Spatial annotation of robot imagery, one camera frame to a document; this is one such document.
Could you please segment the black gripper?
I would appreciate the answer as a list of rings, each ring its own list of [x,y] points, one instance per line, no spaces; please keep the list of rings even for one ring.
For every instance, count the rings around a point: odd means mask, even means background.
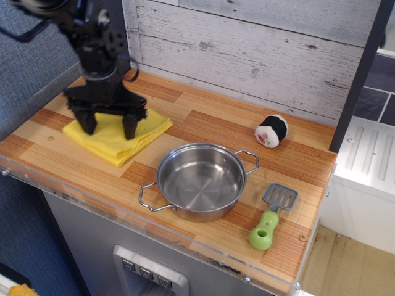
[[[146,100],[124,87],[123,75],[117,69],[102,75],[85,72],[83,77],[86,84],[67,88],[64,94],[84,132],[94,133],[97,112],[122,115],[125,137],[133,139],[138,121],[147,117]]]

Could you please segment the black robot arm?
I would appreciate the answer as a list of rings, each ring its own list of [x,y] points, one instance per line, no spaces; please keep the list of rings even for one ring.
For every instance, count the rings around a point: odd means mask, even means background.
[[[30,42],[50,23],[57,25],[80,60],[84,86],[67,88],[68,107],[83,130],[93,134],[96,113],[121,115],[125,137],[133,139],[138,123],[147,117],[145,98],[128,91],[118,61],[127,59],[121,34],[113,28],[109,10],[98,1],[12,1],[24,13],[41,21],[31,30],[15,35],[1,33],[21,43]]]

